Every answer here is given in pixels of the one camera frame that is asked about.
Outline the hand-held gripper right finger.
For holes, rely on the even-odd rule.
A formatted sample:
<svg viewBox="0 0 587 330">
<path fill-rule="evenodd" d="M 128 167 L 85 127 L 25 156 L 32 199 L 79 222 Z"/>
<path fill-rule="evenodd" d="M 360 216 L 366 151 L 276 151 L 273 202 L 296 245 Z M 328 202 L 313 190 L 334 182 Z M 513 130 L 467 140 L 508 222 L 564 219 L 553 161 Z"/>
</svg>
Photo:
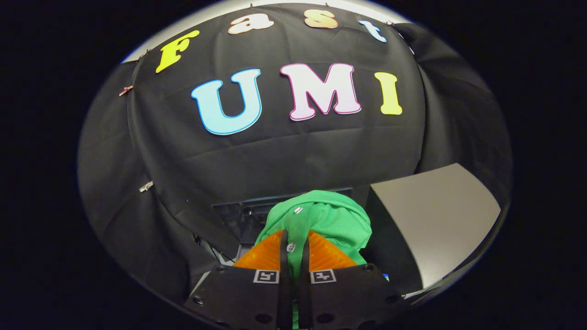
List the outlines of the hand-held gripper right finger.
<svg viewBox="0 0 587 330">
<path fill-rule="evenodd" d="M 380 269 L 355 263 L 310 231 L 299 278 L 299 326 L 309 330 L 381 330 L 408 302 Z"/>
</svg>

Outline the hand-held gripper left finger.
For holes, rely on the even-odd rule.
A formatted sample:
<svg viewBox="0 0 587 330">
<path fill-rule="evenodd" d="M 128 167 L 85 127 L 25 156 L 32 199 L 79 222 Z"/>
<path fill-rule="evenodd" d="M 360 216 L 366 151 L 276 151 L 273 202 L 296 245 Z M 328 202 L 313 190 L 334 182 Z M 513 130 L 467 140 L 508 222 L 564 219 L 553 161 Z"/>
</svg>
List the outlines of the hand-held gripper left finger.
<svg viewBox="0 0 587 330">
<path fill-rule="evenodd" d="M 291 330 L 288 232 L 257 244 L 235 265 L 206 272 L 183 307 L 218 330 Z"/>
</svg>

